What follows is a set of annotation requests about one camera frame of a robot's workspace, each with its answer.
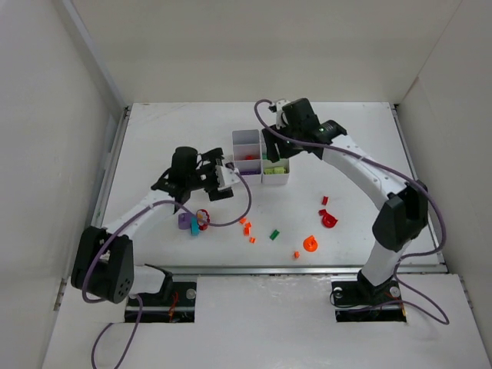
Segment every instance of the orange toy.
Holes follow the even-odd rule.
[[[315,252],[317,250],[317,241],[314,236],[309,236],[304,240],[304,249],[308,252]]]

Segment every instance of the screw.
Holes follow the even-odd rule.
[[[193,300],[197,297],[197,291],[195,291],[193,288],[189,288],[186,290],[186,298],[188,300]]]
[[[390,294],[394,298],[400,297],[401,296],[400,288],[393,286],[392,288],[390,288]]]
[[[342,294],[344,290],[341,287],[335,287],[333,289],[333,296],[335,298],[342,298],[344,295]]]

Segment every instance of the wall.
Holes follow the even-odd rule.
[[[126,101],[400,102],[460,0],[74,0]]]
[[[41,365],[109,114],[49,0],[0,0],[0,357]]]
[[[492,357],[492,2],[463,0],[398,109],[417,173],[444,212],[450,270],[464,276]]]

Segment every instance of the orange ring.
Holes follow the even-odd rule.
[[[317,250],[317,241],[314,236],[309,236],[304,240],[304,249],[308,252],[315,252]]]

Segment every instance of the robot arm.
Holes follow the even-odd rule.
[[[320,124],[306,98],[276,101],[270,110],[277,114],[270,129],[303,142],[343,148],[370,158],[335,121]],[[427,200],[411,184],[364,161],[328,148],[302,147],[280,139],[264,129],[267,157],[271,161],[289,158],[302,151],[315,154],[351,179],[374,203],[379,215],[372,227],[376,238],[371,256],[360,270],[357,281],[361,293],[371,300],[384,291],[394,268],[411,240],[427,225]]]
[[[116,304],[129,294],[161,294],[166,299],[172,288],[172,274],[148,265],[134,265],[133,247],[141,247],[147,232],[175,214],[175,204],[184,204],[192,191],[203,188],[211,201],[232,197],[230,186],[239,178],[223,165],[222,159],[221,148],[201,154],[200,161],[194,148],[177,148],[171,167],[137,205],[103,228],[84,230],[71,275],[72,286],[82,289],[93,260],[113,237],[89,276],[87,291]]]

